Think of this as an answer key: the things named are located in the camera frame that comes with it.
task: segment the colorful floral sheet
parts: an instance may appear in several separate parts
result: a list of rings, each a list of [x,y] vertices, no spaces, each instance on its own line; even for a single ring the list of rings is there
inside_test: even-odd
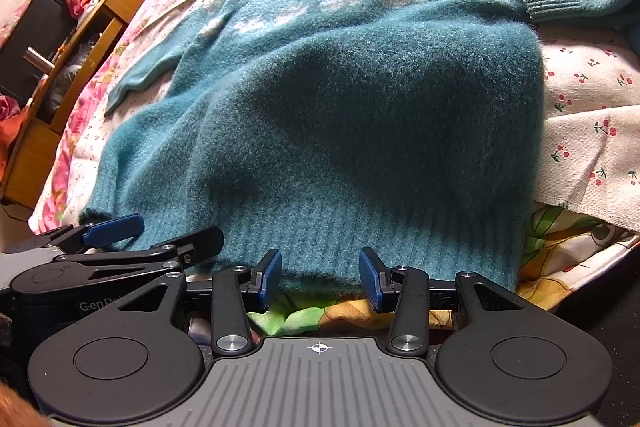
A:
[[[34,231],[43,232],[61,223],[78,221],[79,212],[91,194],[100,153],[109,135],[141,107],[162,97],[171,75],[166,75],[146,91],[130,96],[109,120],[103,118],[107,93],[140,55],[166,35],[187,10],[202,2],[211,0],[145,1],[113,54],[85,87],[71,113],[54,167],[30,219]],[[600,163],[596,161],[587,171],[584,171],[584,166],[577,166],[576,160],[587,162],[588,158],[580,155],[580,146],[572,139],[571,133],[577,126],[576,119],[581,118],[583,123],[586,122],[585,132],[590,132],[596,139],[606,136],[607,140],[620,141],[632,137],[630,131],[625,137],[627,127],[615,123],[616,120],[606,111],[611,107],[615,110],[637,107],[636,104],[640,103],[634,98],[640,96],[640,91],[636,94],[632,90],[632,86],[640,84],[638,58],[613,32],[594,35],[575,29],[549,31],[541,28],[540,36],[546,66],[545,150],[541,160],[544,176],[562,181],[558,172],[564,172],[563,176],[577,180],[581,188],[595,191],[595,194],[602,190],[604,195],[601,197],[604,198],[609,194],[605,192],[609,184],[624,184],[625,190],[635,190],[635,167],[618,168],[617,176],[614,176],[606,158],[599,157]],[[622,84],[611,84],[612,79],[621,79]],[[623,93],[619,100],[610,102],[606,98],[603,101],[598,94],[611,90],[610,86],[616,93]],[[593,116],[596,116],[596,126],[593,126],[593,121],[596,121]],[[560,188],[571,186],[565,182],[558,185]],[[545,198],[546,203],[553,204],[537,204],[532,211],[517,292],[546,309],[552,309],[562,298],[626,255],[640,240],[640,235],[616,226],[620,223],[615,219],[605,220],[602,216],[596,218],[572,212],[562,194],[554,201],[549,201],[554,199],[553,194],[541,194],[540,200]],[[589,214],[594,216],[599,211],[599,208],[594,208]],[[279,295],[271,311],[252,318],[267,334],[293,334],[344,324],[381,328],[390,320],[388,315],[372,315],[364,300],[333,303],[314,296],[290,294]],[[450,327],[450,315],[433,311],[431,322],[434,327]]]

